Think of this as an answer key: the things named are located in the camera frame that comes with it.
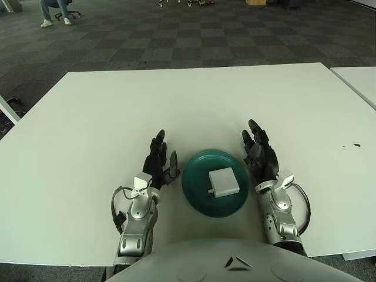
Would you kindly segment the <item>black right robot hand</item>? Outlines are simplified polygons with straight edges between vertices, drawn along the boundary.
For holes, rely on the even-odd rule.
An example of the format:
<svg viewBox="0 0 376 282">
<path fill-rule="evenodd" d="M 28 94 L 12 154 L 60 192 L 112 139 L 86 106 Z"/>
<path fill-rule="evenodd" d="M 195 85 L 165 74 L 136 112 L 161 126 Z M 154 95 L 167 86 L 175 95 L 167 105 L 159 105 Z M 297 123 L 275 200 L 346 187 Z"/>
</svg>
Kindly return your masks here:
<svg viewBox="0 0 376 282">
<path fill-rule="evenodd" d="M 253 119 L 250 119 L 248 124 L 253 137 L 247 130 L 241 133 L 247 154 L 244 162 L 258 183 L 276 180 L 279 165 L 276 153 L 269 144 L 267 133 Z"/>
</svg>

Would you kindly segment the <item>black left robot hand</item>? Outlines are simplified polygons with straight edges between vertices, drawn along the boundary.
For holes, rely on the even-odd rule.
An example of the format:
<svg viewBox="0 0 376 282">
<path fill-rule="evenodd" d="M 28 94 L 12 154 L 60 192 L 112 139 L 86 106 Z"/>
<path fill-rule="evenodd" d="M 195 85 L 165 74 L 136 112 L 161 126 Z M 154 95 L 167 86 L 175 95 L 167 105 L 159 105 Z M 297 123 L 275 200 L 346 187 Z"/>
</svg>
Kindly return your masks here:
<svg viewBox="0 0 376 282">
<path fill-rule="evenodd" d="M 170 156 L 169 167 L 164 169 L 167 162 L 167 144 L 164 142 L 165 131 L 162 129 L 150 144 L 150 153 L 146 157 L 142 172 L 151 175 L 151 186 L 160 190 L 175 181 L 179 175 L 177 152 L 174 150 Z"/>
</svg>

